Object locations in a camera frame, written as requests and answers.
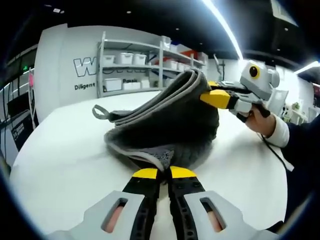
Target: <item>white shirt cuff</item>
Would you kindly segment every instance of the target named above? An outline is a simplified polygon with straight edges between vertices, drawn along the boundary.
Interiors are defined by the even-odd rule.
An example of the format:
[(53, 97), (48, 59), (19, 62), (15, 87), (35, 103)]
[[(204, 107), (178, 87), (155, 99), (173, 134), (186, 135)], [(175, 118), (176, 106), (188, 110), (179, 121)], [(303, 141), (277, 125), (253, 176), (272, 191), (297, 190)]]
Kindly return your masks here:
[(289, 142), (289, 127), (280, 117), (273, 116), (275, 117), (275, 129), (271, 137), (266, 140), (279, 148), (284, 148)]

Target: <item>human hand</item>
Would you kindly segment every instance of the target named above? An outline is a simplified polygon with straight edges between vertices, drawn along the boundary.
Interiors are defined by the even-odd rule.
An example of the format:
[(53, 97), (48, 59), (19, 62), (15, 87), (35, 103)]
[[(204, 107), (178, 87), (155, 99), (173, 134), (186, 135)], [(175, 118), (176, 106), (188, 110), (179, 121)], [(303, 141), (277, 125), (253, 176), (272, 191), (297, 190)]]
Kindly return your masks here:
[(245, 125), (256, 133), (260, 133), (267, 138), (271, 137), (276, 128), (276, 118), (274, 115), (264, 118), (260, 111), (252, 106), (251, 114), (249, 114)]

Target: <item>white tabletop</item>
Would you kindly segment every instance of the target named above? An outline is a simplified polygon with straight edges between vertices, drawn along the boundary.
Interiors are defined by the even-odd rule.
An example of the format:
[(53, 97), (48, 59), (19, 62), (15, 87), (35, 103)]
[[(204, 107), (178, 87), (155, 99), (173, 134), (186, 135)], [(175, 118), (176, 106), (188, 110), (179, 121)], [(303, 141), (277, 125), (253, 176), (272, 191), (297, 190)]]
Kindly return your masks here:
[[(137, 170), (126, 158), (119, 160), (108, 153), (104, 134), (114, 125), (96, 119), (92, 107), (133, 110), (156, 94), (125, 94), (61, 107), (35, 129), (15, 160), (10, 182), (43, 233), (79, 224), (86, 209), (111, 191), (122, 191)], [(268, 228), (285, 217), (285, 169), (256, 133), (227, 110), (219, 115), (212, 151), (191, 169), (206, 190), (216, 191), (238, 207), (246, 223)], [(176, 239), (165, 186), (157, 212), (150, 239)]]

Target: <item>black ceiling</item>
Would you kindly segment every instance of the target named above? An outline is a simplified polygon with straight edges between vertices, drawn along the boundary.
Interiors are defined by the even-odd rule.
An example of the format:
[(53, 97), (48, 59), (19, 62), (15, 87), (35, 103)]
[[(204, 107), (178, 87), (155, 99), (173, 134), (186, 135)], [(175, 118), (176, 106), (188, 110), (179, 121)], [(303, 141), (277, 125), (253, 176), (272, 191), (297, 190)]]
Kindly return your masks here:
[[(215, 0), (214, 4), (228, 22), (245, 58), (297, 70), (319, 59), (320, 33), (317, 33), (319, 21), (316, 18), (319, 3), (314, 0), (283, 2), (299, 27), (275, 18), (270, 0)], [(53, 8), (64, 10), (64, 14), (54, 13)], [(69, 27), (132, 28), (168, 36), (207, 53), (210, 58), (213, 54), (218, 58), (238, 58), (225, 30), (201, 0), (90, 0), (69, 1), (68, 4), (62, 0), (44, 0), (7, 9), (8, 15), (16, 16), (9, 18), (11, 22), (7, 24), (7, 38), (4, 39), (7, 46), (13, 44), (6, 55), (8, 59), (37, 44), (43, 29), (62, 23)], [(308, 81), (319, 81), (315, 70), (302, 76)]]

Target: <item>folded towel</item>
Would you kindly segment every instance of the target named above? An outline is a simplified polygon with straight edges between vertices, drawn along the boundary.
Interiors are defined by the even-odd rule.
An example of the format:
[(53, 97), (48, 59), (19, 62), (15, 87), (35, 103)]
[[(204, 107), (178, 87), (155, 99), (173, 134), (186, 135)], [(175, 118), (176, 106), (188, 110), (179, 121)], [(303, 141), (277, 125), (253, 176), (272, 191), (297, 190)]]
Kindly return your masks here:
[(104, 136), (107, 146), (140, 167), (152, 164), (161, 171), (170, 165), (188, 168), (211, 148), (216, 137), (218, 110), (200, 100), (200, 95), (210, 90), (201, 71), (188, 69), (135, 110), (109, 113), (95, 105), (92, 113), (115, 123)]

